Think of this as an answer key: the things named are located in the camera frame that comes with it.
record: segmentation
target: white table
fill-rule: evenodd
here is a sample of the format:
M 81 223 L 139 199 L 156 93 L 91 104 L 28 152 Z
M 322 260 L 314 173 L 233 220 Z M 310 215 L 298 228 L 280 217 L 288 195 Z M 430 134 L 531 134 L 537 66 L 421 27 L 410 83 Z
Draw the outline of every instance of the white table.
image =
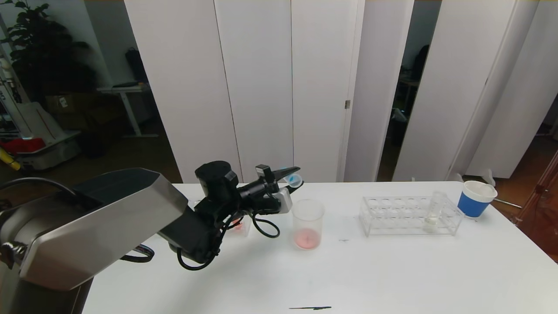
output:
M 198 184 L 176 185 L 201 199 Z M 310 183 L 293 200 L 326 206 L 321 246 L 291 244 L 291 214 L 267 216 L 281 228 L 268 239 L 225 238 L 206 269 L 181 268 L 167 242 L 147 264 L 117 261 L 93 280 L 84 314 L 558 313 L 558 266 L 489 206 L 464 219 L 457 235 L 370 237 L 357 221 L 363 196 L 423 196 L 444 191 L 457 203 L 459 182 Z
M 126 114 L 128 115 L 128 119 L 130 120 L 130 124 L 134 129 L 134 135 L 127 136 L 127 137 L 158 137 L 157 134 L 142 134 L 140 126 L 136 120 L 136 116 L 134 115 L 134 111 L 132 110 L 132 106 L 130 105 L 130 100 L 128 99 L 127 93 L 143 93 L 150 91 L 151 88 L 147 84 L 140 84 L 136 86 L 127 86 L 127 87 L 101 87 L 97 88 L 98 92 L 105 93 L 105 94 L 118 94 L 124 103 L 124 108 L 126 109 Z

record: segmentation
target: blue cup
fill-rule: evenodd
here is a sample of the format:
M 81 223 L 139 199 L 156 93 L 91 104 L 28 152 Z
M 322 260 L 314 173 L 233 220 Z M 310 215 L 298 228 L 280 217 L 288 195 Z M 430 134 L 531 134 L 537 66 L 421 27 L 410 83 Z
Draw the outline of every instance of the blue cup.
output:
M 465 216 L 477 218 L 496 196 L 498 196 L 498 192 L 492 185 L 479 181 L 467 181 L 463 184 L 457 207 Z

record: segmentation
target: small blue cup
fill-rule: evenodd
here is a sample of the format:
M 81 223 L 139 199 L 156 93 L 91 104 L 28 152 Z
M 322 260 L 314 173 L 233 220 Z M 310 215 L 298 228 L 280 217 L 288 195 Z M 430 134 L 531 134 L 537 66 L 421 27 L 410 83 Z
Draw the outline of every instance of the small blue cup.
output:
M 478 181 L 467 181 L 463 184 L 463 191 L 457 207 L 469 218 L 479 217 L 496 198 L 498 192 L 490 184 Z

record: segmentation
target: black cable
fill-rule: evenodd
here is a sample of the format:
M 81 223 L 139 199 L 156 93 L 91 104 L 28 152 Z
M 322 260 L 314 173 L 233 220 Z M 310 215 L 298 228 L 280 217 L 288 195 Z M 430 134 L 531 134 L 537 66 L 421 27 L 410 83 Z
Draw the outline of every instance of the black cable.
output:
M 221 232 L 221 236 L 219 237 L 219 243 L 223 242 L 223 238 L 225 237 L 225 232 L 229 229 L 230 223 L 233 221 L 233 217 L 234 217 L 234 215 L 231 215 L 230 218 L 227 220 L 227 222 L 223 225 L 223 231 Z M 181 248 L 176 248 L 176 256 L 178 257 L 178 263 L 183 268 L 185 268 L 187 270 L 200 270 L 200 269 L 206 268 L 207 266 L 209 266 L 209 264 L 211 264 L 211 262 L 213 262 L 213 259 L 215 259 L 215 257 L 219 254 L 218 250 L 219 250 L 219 248 L 217 248 L 215 251 L 213 251 L 213 254 L 208 259 L 208 261 L 206 261 L 204 264 L 202 264 L 200 266 L 190 266 L 190 265 L 187 265 L 186 263 L 184 263 L 184 260 L 182 259 L 182 249 Z
M 259 233 L 261 233 L 264 236 L 270 237 L 272 239 L 275 239 L 276 237 L 278 237 L 281 234 L 281 231 L 279 230 L 279 227 L 277 227 L 276 224 L 274 224 L 273 222 L 269 221 L 269 220 L 265 220 L 265 219 L 260 219 L 260 218 L 256 218 L 257 213 L 255 214 L 251 214 L 249 213 L 250 218 L 252 218 L 252 222 L 254 223 L 254 227 L 256 227 L 256 229 L 259 231 Z M 263 222 L 263 223 L 267 223 L 268 225 L 271 225 L 275 230 L 277 230 L 277 234 L 276 235 L 270 235 L 269 233 L 263 231 L 259 226 L 258 223 L 259 222 Z
M 14 185 L 18 185 L 18 184 L 33 183 L 33 182 L 52 185 L 53 187 L 56 187 L 59 190 L 70 194 L 72 197 L 76 198 L 78 201 L 80 200 L 78 194 L 75 193 L 75 191 L 70 189 L 69 187 L 67 187 L 67 186 L 65 186 L 61 183 L 58 183 L 56 181 L 53 181 L 51 179 L 45 179 L 45 178 L 39 178 L 39 177 L 27 177 L 27 178 L 18 178 L 18 179 L 11 180 L 11 181 L 5 182 L 2 185 L 0 185 L 0 190 L 6 189 L 6 188 L 12 187 Z
M 242 222 L 242 218 L 244 218 L 244 216 L 240 217 L 240 219 L 237 220 L 232 226 L 227 227 L 227 230 L 232 229 L 232 228 L 240 225 L 240 223 Z
M 153 259 L 155 256 L 155 251 L 153 251 L 149 246 L 140 244 L 133 249 L 135 252 L 141 253 L 145 256 L 131 256 L 124 255 L 121 260 L 131 261 L 133 263 L 147 263 Z
M 213 254 L 208 261 L 206 261 L 204 264 L 200 265 L 200 266 L 190 266 L 187 265 L 186 263 L 184 263 L 184 260 L 182 259 L 182 249 L 181 248 L 177 248 L 176 249 L 176 256 L 178 257 L 178 263 L 180 264 L 180 266 L 182 266 L 183 268 L 186 268 L 187 270 L 200 270 L 200 269 L 204 269 L 207 266 L 209 266 L 209 264 L 211 264 L 211 262 L 213 262 L 213 259 L 215 258 L 215 254 Z

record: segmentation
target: test tube rack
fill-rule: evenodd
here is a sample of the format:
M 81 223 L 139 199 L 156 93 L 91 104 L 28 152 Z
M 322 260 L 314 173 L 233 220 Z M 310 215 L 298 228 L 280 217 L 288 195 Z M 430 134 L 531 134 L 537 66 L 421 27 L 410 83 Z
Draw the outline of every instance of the test tube rack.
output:
M 363 197 L 359 219 L 366 237 L 391 235 L 455 235 L 463 213 L 444 197 L 434 226 L 425 219 L 431 196 Z

